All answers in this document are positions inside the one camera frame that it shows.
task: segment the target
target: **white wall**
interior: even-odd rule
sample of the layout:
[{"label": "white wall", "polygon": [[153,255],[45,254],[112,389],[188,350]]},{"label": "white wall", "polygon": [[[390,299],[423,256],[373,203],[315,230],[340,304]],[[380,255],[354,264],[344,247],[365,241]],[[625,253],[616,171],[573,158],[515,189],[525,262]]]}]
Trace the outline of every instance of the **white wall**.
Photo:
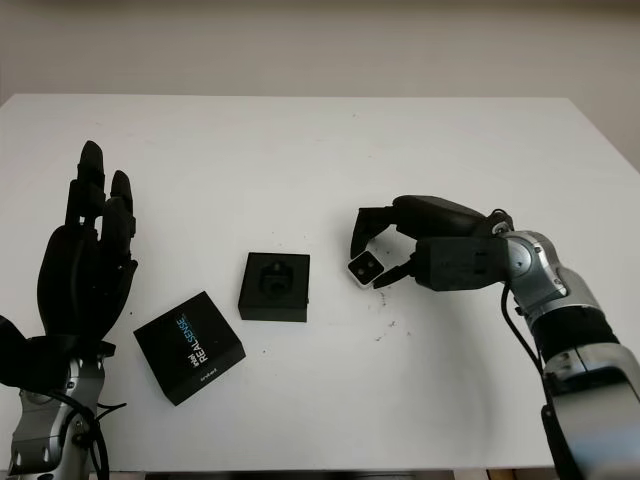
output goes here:
[{"label": "white wall", "polygon": [[640,168],[640,5],[0,0],[16,92],[568,97]]}]

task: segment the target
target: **small black box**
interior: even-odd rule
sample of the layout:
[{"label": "small black box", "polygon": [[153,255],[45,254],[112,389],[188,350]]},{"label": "small black box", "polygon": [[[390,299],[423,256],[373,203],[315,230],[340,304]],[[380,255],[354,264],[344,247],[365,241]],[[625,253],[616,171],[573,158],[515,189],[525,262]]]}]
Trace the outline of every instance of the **small black box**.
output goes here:
[{"label": "small black box", "polygon": [[174,405],[245,357],[242,343],[205,292],[133,333]]},{"label": "small black box", "polygon": [[238,309],[243,320],[306,322],[309,255],[249,253]]}]

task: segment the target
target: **table surface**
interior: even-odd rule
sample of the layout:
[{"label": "table surface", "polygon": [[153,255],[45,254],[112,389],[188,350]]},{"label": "table surface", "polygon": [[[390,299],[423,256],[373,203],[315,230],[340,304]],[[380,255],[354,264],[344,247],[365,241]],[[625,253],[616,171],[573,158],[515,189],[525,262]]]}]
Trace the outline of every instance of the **table surface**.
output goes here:
[{"label": "table surface", "polygon": [[[547,234],[640,353],[640,176],[563,99],[18,95],[0,109],[0,311],[42,332],[40,262],[87,139],[131,177],[140,267],[107,336],[114,470],[548,465],[543,395],[500,286],[434,293],[346,274],[358,207],[436,195]],[[385,262],[412,242],[373,244]],[[311,255],[307,324],[246,322],[247,252]],[[247,358],[178,407],[133,330],[206,290]],[[0,388],[8,463],[20,415]]]}]

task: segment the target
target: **black cable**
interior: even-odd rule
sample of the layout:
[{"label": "black cable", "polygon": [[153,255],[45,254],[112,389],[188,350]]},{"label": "black cable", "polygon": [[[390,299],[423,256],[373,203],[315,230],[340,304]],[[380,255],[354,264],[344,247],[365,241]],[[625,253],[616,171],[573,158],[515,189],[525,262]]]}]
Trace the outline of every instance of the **black cable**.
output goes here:
[{"label": "black cable", "polygon": [[[96,476],[98,477],[98,480],[109,480],[109,458],[107,455],[107,445],[104,441],[102,430],[100,429],[100,422],[98,422],[97,418],[93,415],[93,412],[89,408],[78,402],[76,399],[71,398],[64,393],[51,391],[47,393],[47,395],[55,400],[69,405],[75,412],[77,412],[82,416],[82,418],[85,419],[85,421],[89,425],[89,436],[91,437],[89,453],[91,454],[91,461],[93,462]],[[94,442],[98,447],[98,454],[100,455],[99,464],[96,458],[95,451],[93,449]]]},{"label": "black cable", "polygon": [[116,410],[120,410],[122,407],[126,407],[127,404],[126,403],[119,403],[118,405],[101,405],[101,404],[98,404],[98,406],[105,410],[104,412],[102,412],[100,415],[98,415],[96,417],[96,420],[100,421],[101,419],[103,419],[104,417],[109,415],[110,413],[113,413]]},{"label": "black cable", "polygon": [[511,320],[511,317],[509,316],[509,311],[507,310],[507,298],[509,297],[510,289],[511,287],[509,285],[509,282],[505,282],[504,288],[502,289],[502,296],[500,297],[500,309],[502,310],[502,316],[504,317],[505,322],[507,322],[507,325],[509,326],[513,334],[516,336],[516,338],[520,342],[520,345],[522,345],[522,347],[527,352],[527,355],[529,355],[529,358],[531,358],[533,365],[536,367],[536,370],[538,371],[538,374],[542,379],[543,378],[542,360],[540,359],[540,355],[536,355],[535,353],[533,353],[533,350],[531,349],[527,341],[524,339],[524,337],[520,333],[520,330],[516,328],[513,321]]}]

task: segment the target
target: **robotic arm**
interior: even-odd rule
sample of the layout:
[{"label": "robotic arm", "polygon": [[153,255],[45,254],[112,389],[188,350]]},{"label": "robotic arm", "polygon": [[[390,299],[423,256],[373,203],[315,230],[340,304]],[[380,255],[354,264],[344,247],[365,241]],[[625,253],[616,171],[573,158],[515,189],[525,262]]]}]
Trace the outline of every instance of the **robotic arm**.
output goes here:
[{"label": "robotic arm", "polygon": [[[417,240],[416,251],[384,272],[366,247],[392,224]],[[502,210],[485,217],[440,198],[402,196],[390,207],[360,209],[351,258],[356,280],[374,288],[405,276],[435,291],[504,282],[503,314],[541,375],[542,422],[560,478],[640,478],[640,366],[546,237],[514,231]],[[537,353],[509,318],[509,291]]]},{"label": "robotic arm", "polygon": [[[26,339],[0,317],[0,383],[20,388],[22,402],[8,480],[86,479],[89,456],[99,480],[109,475],[96,412],[104,359],[115,347],[102,338],[124,307],[138,264],[130,252],[129,179],[117,171],[108,200],[104,181],[102,151],[87,142],[69,187],[65,224],[51,236],[38,278],[45,336]],[[105,407],[106,413],[120,406]]]}]

